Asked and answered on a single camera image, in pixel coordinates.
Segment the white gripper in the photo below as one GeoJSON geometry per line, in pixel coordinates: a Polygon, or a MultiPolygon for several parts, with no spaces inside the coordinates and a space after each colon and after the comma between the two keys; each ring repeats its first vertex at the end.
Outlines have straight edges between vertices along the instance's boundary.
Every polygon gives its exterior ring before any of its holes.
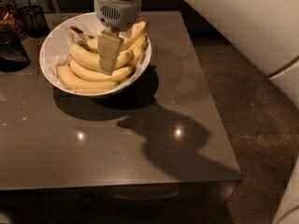
{"type": "Polygon", "coordinates": [[[97,36],[99,70],[111,76],[123,43],[119,31],[126,31],[136,23],[142,0],[93,0],[93,3],[97,19],[104,26],[112,27],[105,28],[97,36]]]}

